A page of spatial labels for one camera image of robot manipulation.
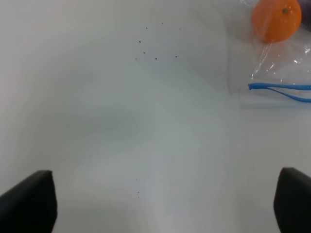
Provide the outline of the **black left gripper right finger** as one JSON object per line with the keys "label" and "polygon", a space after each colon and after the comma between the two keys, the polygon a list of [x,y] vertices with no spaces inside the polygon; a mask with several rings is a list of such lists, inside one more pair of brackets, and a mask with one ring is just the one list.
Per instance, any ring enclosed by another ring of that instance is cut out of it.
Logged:
{"label": "black left gripper right finger", "polygon": [[284,167],[278,177],[274,213],[280,232],[311,231],[311,178],[303,172]]}

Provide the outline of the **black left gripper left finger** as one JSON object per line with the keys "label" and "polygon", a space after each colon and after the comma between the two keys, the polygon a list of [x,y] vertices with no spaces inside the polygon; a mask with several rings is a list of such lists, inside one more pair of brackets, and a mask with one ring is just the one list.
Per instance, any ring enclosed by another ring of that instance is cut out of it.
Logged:
{"label": "black left gripper left finger", "polygon": [[51,233],[57,207],[52,171],[39,170],[0,196],[0,231]]}

